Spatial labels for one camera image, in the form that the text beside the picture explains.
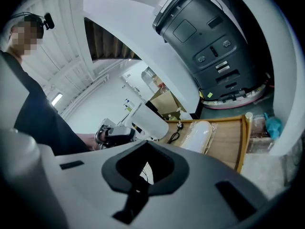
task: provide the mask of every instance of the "black cylindrical robot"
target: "black cylindrical robot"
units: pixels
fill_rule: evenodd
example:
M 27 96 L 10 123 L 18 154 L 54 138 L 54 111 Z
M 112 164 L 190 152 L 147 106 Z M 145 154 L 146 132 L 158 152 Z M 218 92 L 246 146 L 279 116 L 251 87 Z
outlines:
M 242 34 L 210 0 L 169 0 L 153 28 L 183 59 L 206 101 L 246 97 L 262 83 Z

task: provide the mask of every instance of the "white curved panel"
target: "white curved panel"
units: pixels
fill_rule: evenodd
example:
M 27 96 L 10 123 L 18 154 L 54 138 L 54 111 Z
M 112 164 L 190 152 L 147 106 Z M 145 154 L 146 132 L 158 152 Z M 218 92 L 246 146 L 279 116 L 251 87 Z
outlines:
M 286 17 L 273 0 L 243 0 L 266 38 L 274 69 L 274 113 L 285 128 L 270 151 L 285 155 L 305 128 L 305 60 Z
M 198 87 L 179 55 L 153 30 L 153 7 L 131 0 L 84 0 L 84 13 L 133 50 L 187 112 L 196 111 Z

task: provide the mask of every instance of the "dark shirt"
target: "dark shirt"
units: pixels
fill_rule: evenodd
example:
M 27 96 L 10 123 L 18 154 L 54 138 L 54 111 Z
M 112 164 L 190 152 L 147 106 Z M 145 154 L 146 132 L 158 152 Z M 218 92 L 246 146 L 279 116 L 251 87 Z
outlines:
M 88 152 L 85 143 L 51 105 L 41 86 L 22 69 L 12 55 L 2 51 L 0 53 L 29 91 L 14 127 L 32 136 L 38 144 L 50 146 L 56 156 Z

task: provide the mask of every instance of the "cardboard box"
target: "cardboard box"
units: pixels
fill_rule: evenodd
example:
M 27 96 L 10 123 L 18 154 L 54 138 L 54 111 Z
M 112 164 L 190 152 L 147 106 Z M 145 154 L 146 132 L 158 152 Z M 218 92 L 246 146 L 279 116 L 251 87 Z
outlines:
M 175 116 L 179 119 L 180 112 L 177 112 L 179 107 L 185 111 L 181 103 L 170 91 L 161 94 L 161 90 L 159 89 L 150 101 L 158 109 L 158 113 L 166 119 L 168 119 L 168 115 Z

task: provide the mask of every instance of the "gray plastic housing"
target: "gray plastic housing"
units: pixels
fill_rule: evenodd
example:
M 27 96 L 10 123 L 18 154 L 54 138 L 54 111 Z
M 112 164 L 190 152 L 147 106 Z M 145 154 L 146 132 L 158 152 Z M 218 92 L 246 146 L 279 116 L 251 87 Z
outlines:
M 210 0 L 172 0 L 153 26 L 182 58 L 205 100 L 262 83 L 242 34 Z
M 12 188 L 50 228 L 184 229 L 226 228 L 240 220 L 223 198 L 217 183 L 227 181 L 259 210 L 267 200 L 250 181 L 222 162 L 169 144 L 158 145 L 183 156 L 189 165 L 186 181 L 172 194 L 149 197 L 130 225 L 112 217 L 127 199 L 102 176 L 109 158 L 140 142 L 88 153 L 54 156 L 50 147 L 14 131 L 0 131 L 0 172 Z M 83 164 L 61 169 L 60 165 Z

